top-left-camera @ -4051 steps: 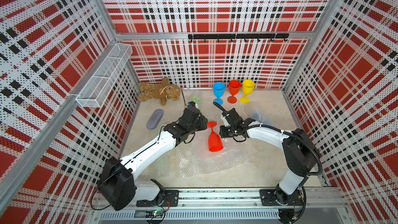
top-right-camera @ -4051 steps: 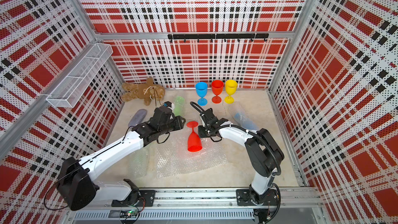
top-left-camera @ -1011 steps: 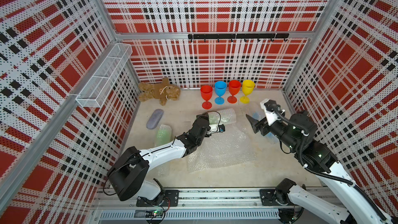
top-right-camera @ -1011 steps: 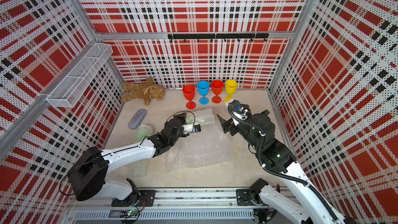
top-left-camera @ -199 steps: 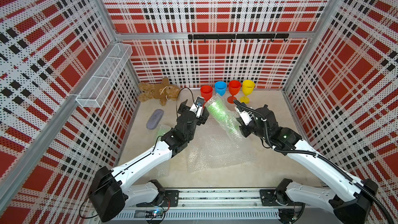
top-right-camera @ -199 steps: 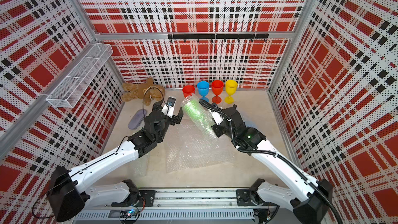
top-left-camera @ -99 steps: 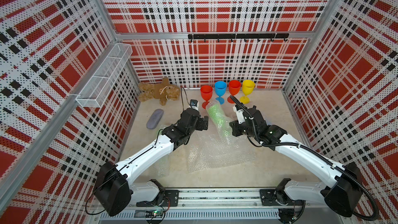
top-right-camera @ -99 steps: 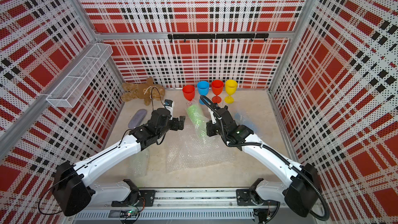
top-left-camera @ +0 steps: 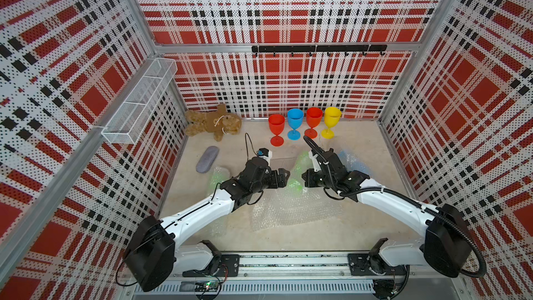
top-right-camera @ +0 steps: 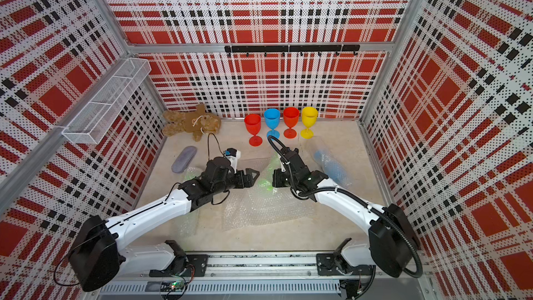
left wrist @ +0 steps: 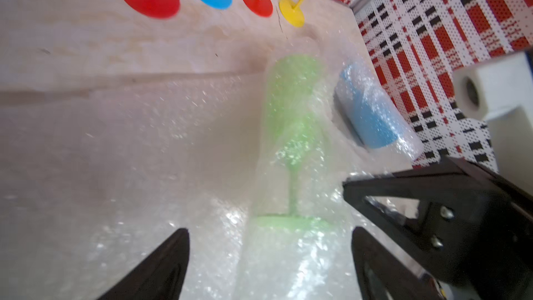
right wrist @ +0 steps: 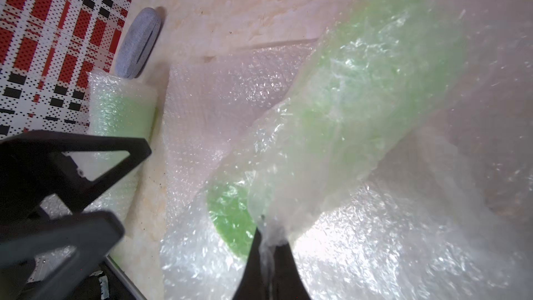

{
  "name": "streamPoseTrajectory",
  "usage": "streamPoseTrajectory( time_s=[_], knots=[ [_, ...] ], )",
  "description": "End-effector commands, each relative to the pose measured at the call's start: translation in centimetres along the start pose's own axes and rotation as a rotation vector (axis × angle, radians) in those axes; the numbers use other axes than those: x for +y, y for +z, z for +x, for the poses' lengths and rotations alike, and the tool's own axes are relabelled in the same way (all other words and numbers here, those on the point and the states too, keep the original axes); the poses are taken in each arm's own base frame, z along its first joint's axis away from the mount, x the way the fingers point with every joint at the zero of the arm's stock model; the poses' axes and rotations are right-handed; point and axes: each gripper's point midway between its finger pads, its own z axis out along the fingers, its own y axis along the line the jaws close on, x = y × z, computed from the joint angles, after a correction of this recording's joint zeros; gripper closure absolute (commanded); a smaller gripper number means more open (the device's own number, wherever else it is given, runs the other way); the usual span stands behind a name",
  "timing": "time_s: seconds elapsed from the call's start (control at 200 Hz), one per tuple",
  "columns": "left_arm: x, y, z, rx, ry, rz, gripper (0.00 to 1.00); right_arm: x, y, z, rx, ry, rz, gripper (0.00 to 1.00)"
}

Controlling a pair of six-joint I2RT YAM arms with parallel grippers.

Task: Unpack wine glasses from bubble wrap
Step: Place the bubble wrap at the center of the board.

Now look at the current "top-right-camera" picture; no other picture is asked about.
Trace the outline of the pink red glass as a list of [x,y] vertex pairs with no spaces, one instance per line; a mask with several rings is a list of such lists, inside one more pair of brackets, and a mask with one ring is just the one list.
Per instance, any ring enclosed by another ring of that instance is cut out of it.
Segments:
[[259,147],[262,144],[262,138],[258,135],[261,130],[261,117],[257,114],[250,114],[244,118],[247,131],[252,135],[249,144],[252,147]]

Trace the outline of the bright green glass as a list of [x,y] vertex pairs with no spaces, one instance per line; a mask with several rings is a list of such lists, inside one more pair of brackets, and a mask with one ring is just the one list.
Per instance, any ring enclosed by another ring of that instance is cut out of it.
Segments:
[[260,172],[257,181],[248,192],[253,201],[280,201],[286,198],[288,191],[284,187],[273,186],[273,173],[280,168],[280,161],[277,156],[251,159],[248,165]]

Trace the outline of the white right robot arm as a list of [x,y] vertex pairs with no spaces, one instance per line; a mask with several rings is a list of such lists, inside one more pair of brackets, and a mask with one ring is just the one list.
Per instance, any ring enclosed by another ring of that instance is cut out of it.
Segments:
[[281,165],[274,171],[274,187],[288,187],[299,200],[325,205],[366,232],[365,245],[341,246],[342,263],[355,267],[369,258],[373,265],[394,278],[401,274],[413,278],[423,276],[421,243],[401,208],[395,204],[372,203],[342,188],[327,174],[318,170],[311,172],[297,149],[282,146],[273,150]]

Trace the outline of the light blue glass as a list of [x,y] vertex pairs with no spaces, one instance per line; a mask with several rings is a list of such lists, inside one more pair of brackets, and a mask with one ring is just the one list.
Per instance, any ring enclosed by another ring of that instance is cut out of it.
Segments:
[[345,189],[351,189],[354,180],[346,168],[335,158],[332,150],[318,136],[314,136],[305,143],[305,149],[314,162],[332,180]]

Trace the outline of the blue wine glass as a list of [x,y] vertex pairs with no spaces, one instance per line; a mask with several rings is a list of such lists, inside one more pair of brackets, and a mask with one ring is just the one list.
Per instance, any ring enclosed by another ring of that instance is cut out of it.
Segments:
[[280,133],[276,130],[280,124],[280,111],[275,108],[269,108],[264,112],[265,124],[269,128],[268,136],[280,137]]

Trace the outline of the yellow glass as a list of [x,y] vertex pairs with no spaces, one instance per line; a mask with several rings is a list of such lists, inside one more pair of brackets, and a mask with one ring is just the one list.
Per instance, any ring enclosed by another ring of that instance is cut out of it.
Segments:
[[302,123],[305,127],[301,132],[301,137],[304,139],[311,139],[314,136],[311,127],[313,127],[318,118],[318,110],[313,107],[306,107],[302,110]]

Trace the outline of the red wine glass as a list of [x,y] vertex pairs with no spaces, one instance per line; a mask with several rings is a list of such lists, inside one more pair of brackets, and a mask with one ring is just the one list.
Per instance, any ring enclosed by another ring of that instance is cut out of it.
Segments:
[[288,139],[293,139],[297,136],[297,132],[294,127],[298,123],[300,112],[297,108],[289,107],[283,111],[284,123],[287,125],[287,129],[284,131],[284,136]]

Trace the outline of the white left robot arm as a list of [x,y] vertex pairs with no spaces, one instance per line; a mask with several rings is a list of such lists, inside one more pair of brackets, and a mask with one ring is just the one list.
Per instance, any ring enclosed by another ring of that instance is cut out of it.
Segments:
[[260,173],[237,169],[237,157],[216,157],[193,179],[179,184],[169,194],[151,203],[111,217],[86,220],[67,255],[84,292],[98,290],[123,274],[154,270],[163,276],[178,275],[190,263],[174,240],[153,246],[132,242],[170,220],[187,215],[212,202],[215,195],[237,188],[251,188]]

